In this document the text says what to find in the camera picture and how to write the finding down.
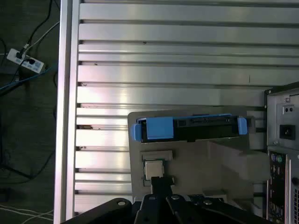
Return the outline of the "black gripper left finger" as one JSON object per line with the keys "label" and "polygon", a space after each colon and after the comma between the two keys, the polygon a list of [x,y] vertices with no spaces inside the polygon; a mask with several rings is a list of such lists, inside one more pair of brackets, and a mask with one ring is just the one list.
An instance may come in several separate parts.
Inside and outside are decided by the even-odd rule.
{"label": "black gripper left finger", "polygon": [[169,195],[169,178],[152,177],[151,194],[142,201],[130,202],[115,198],[82,214],[76,215],[64,224],[157,224],[163,200]]}

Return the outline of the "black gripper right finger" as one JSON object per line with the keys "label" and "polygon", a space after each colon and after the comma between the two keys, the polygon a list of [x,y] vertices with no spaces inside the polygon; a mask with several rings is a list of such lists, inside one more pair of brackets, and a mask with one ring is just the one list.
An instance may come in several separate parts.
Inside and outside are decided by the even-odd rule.
{"label": "black gripper right finger", "polygon": [[216,198],[197,196],[187,201],[174,194],[174,184],[169,177],[162,177],[163,224],[269,224],[270,221],[251,212],[244,211]]}

